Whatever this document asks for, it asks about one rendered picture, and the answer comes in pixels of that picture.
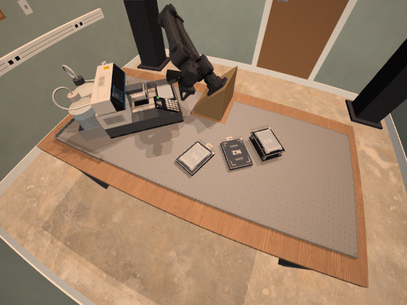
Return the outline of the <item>white microplate with grid of square wells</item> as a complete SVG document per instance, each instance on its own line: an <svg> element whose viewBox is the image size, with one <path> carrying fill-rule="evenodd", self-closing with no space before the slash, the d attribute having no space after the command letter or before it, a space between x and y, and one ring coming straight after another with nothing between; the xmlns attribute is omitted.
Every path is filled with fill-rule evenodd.
<svg viewBox="0 0 407 305"><path fill-rule="evenodd" d="M281 145L270 129L256 132L256 135L267 153L281 149Z"/></svg>
<svg viewBox="0 0 407 305"><path fill-rule="evenodd" d="M170 85L157 86L158 96L161 98L174 98Z"/></svg>
<svg viewBox="0 0 407 305"><path fill-rule="evenodd" d="M189 168L193 169L201 162L210 152L202 147L199 143L195 144L189 151L180 157L180 160Z"/></svg>

